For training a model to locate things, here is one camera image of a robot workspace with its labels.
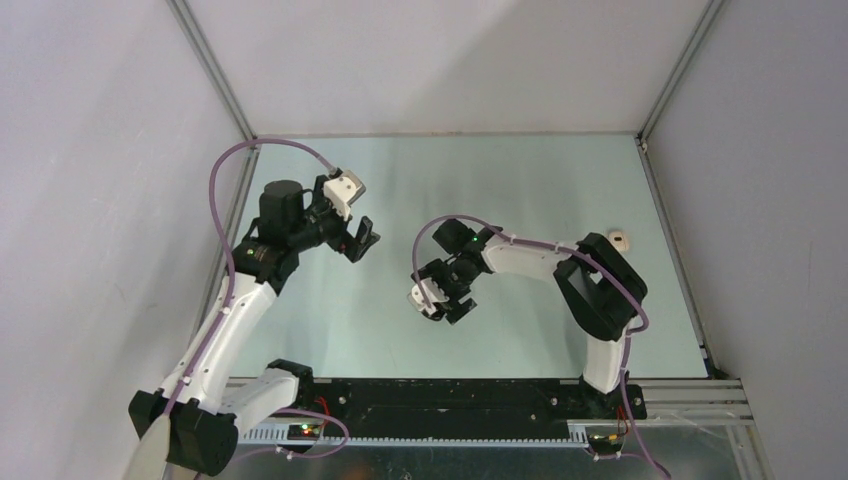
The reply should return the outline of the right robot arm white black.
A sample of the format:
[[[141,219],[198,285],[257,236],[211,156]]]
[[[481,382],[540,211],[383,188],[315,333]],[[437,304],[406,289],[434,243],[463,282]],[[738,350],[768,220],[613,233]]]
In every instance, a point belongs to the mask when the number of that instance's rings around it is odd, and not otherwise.
[[[631,337],[650,321],[642,303],[645,281],[604,235],[575,243],[518,237],[470,215],[437,217],[421,229],[446,253],[425,265],[412,262],[407,298],[425,318],[457,323],[476,306],[473,283],[482,275],[510,274],[556,286],[586,336],[581,392],[585,411],[606,418],[622,403]]]

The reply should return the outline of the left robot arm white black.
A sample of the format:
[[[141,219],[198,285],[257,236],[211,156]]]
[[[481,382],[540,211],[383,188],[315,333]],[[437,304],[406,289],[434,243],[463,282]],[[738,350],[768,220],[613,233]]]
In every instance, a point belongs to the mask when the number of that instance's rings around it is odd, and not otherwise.
[[[368,217],[347,230],[352,205],[365,192],[351,172],[320,175],[311,189],[292,180],[267,184],[259,213],[226,254],[227,272],[207,318],[174,370],[153,392],[139,390],[128,411],[140,443],[124,474],[159,479],[173,464],[216,476],[233,458],[241,434],[281,409],[304,416],[316,403],[311,369],[274,361],[228,393],[236,357],[299,266],[301,253],[329,246],[355,263],[380,237]]]

